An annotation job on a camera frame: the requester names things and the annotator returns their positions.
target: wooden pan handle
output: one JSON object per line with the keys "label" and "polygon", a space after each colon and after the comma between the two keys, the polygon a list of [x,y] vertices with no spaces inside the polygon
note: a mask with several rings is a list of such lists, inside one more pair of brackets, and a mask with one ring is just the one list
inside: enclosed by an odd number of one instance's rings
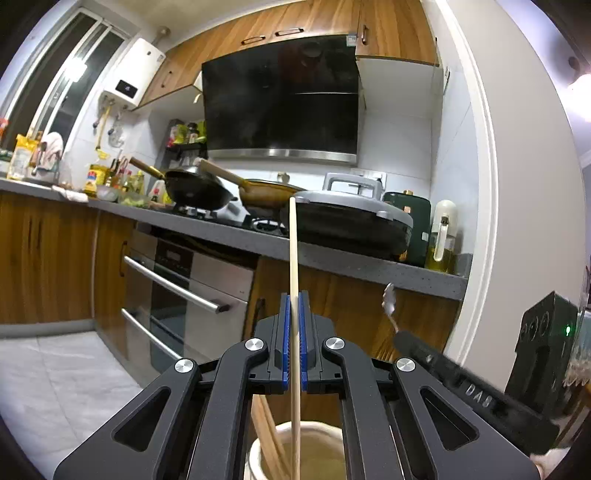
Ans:
{"label": "wooden pan handle", "polygon": [[221,179],[227,180],[231,183],[238,185],[239,187],[246,187],[249,183],[242,177],[234,175],[231,171],[227,171],[225,168],[218,167],[216,164],[211,163],[209,160],[201,160],[201,162],[199,162],[199,170],[206,171],[208,173],[211,173],[212,175],[216,175]]}
{"label": "wooden pan handle", "polygon": [[138,167],[141,171],[146,172],[148,175],[152,175],[156,179],[164,180],[164,174],[161,171],[159,171],[159,169],[146,165],[144,162],[138,160],[137,158],[131,157],[129,159],[129,163],[131,163],[134,167]]}

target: oven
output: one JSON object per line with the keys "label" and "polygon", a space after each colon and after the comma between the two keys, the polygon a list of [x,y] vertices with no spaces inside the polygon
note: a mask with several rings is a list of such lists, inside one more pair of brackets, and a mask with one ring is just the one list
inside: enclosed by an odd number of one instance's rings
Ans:
{"label": "oven", "polygon": [[253,271],[134,231],[126,322],[129,372],[147,385],[178,358],[201,364],[242,339]]}

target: green air fryer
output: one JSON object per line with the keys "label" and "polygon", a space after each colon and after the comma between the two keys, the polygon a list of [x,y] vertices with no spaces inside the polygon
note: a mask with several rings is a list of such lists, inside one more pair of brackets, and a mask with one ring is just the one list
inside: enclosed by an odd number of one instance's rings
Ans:
{"label": "green air fryer", "polygon": [[410,238],[408,250],[398,257],[398,261],[424,267],[431,231],[431,202],[422,197],[415,197],[411,190],[405,190],[402,193],[386,192],[384,201],[413,217],[413,235]]}

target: silver screw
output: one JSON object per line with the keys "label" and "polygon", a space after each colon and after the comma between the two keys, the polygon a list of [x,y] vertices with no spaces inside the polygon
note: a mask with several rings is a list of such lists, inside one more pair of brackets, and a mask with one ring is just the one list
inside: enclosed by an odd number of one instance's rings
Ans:
{"label": "silver screw", "polygon": [[193,362],[188,358],[181,358],[174,364],[174,369],[179,373],[185,374],[193,369]]}
{"label": "silver screw", "polygon": [[410,358],[400,358],[398,362],[396,362],[396,368],[403,372],[412,372],[414,370],[415,364]]}
{"label": "silver screw", "polygon": [[331,350],[340,350],[345,346],[345,341],[339,337],[330,337],[326,341],[326,346]]}
{"label": "silver screw", "polygon": [[264,345],[265,342],[263,342],[260,338],[251,338],[244,343],[244,346],[251,352],[260,350]]}

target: gray countertop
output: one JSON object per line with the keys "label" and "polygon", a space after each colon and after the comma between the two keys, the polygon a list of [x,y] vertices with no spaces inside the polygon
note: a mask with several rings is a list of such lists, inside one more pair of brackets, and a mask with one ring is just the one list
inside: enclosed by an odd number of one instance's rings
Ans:
{"label": "gray countertop", "polygon": [[[20,181],[0,179],[0,190],[48,200],[68,201],[47,187]],[[289,260],[287,238],[101,200],[90,199],[88,207],[278,260]],[[412,267],[302,242],[298,246],[298,260],[300,265],[306,267],[381,284],[393,283],[396,287],[405,290],[453,300],[464,298],[468,282],[467,278],[426,268]]]}

